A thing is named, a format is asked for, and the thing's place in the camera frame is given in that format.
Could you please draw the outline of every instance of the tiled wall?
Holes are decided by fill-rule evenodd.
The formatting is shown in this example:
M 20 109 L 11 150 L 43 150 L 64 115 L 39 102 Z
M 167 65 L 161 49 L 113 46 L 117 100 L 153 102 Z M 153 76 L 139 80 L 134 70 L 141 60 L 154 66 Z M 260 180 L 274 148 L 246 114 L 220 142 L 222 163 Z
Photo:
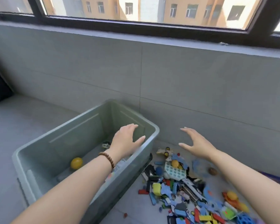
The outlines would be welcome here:
M 83 112 L 115 98 L 191 143 L 188 126 L 280 176 L 280 58 L 0 26 L 0 70 L 19 93 Z

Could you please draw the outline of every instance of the beaded bracelet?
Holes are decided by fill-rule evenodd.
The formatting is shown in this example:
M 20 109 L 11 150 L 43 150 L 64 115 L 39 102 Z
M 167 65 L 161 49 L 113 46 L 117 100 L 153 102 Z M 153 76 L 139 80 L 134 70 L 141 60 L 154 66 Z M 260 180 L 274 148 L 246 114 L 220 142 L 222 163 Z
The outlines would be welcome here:
M 112 158 L 109 156 L 109 154 L 104 153 L 104 152 L 100 152 L 98 155 L 99 155 L 99 156 L 100 156 L 100 155 L 105 156 L 105 157 L 108 159 L 108 161 L 110 161 L 111 166 L 112 166 L 112 169 L 115 168 L 114 162 L 113 162 Z

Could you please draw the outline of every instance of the red block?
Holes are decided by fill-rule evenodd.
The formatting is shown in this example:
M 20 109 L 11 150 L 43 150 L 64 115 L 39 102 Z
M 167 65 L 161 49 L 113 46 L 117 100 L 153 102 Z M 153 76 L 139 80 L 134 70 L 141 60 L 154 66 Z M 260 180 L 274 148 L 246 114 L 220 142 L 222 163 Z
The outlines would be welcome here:
M 138 194 L 146 194 L 146 195 L 148 195 L 149 192 L 147 192 L 145 189 L 139 189 L 138 190 Z
M 217 215 L 217 214 L 214 214 L 213 213 L 213 218 L 215 219 L 215 220 L 217 220 L 218 222 L 220 222 L 221 224 L 224 224 L 225 223 L 225 220 L 224 219 L 222 219 L 219 215 Z
M 200 223 L 199 215 L 200 215 L 199 210 L 198 210 L 197 208 L 195 208 L 195 209 L 194 209 L 194 218 L 195 218 L 195 222 Z

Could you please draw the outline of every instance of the forearm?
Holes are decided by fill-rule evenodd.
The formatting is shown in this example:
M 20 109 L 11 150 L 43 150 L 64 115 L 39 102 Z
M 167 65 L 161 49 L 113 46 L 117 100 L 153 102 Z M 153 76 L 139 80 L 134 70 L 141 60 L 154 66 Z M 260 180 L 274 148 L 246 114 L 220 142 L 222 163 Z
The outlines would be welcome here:
M 226 153 L 215 150 L 210 160 L 247 199 L 266 224 L 280 223 L 280 185 Z
M 116 151 L 106 152 L 115 164 L 120 161 Z M 12 224 L 79 223 L 111 170 L 108 159 L 98 156 L 33 203 Z

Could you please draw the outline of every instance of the plastic storage bin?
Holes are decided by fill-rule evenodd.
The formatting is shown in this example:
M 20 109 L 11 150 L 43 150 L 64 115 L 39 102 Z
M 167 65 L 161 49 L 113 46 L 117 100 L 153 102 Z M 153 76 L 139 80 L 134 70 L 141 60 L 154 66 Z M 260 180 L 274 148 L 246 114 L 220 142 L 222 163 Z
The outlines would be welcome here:
M 115 100 L 84 112 L 14 152 L 12 160 L 27 202 L 34 203 L 57 185 L 58 175 L 69 168 L 73 158 L 83 157 L 85 163 L 85 159 L 90 161 L 97 157 L 103 151 L 102 142 L 112 139 L 120 127 L 131 123 L 139 125 L 133 140 L 143 135 L 146 140 L 106 180 L 81 223 L 97 219 L 149 159 L 153 140 L 159 133 L 157 125 Z

